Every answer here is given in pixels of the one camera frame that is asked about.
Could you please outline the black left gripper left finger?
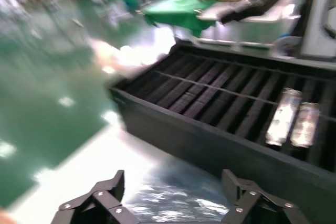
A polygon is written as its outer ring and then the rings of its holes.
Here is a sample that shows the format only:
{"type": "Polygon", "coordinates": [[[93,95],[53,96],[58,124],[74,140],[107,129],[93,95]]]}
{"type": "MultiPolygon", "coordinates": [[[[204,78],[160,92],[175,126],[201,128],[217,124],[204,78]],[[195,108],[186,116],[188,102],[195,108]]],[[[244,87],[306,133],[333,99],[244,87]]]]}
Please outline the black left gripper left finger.
{"type": "Polygon", "coordinates": [[[137,219],[121,203],[124,171],[112,179],[97,182],[88,193],[61,204],[52,223],[136,223],[137,219]]]}

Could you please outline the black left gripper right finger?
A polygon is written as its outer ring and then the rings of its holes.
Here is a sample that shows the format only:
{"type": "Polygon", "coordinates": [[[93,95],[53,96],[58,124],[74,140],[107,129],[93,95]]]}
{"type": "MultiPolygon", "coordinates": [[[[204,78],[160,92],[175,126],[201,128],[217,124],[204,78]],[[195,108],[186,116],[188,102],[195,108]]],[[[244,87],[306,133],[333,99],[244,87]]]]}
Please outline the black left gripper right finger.
{"type": "Polygon", "coordinates": [[[222,223],[307,223],[293,203],[269,194],[254,181],[222,171],[223,189],[232,204],[222,223]]]}

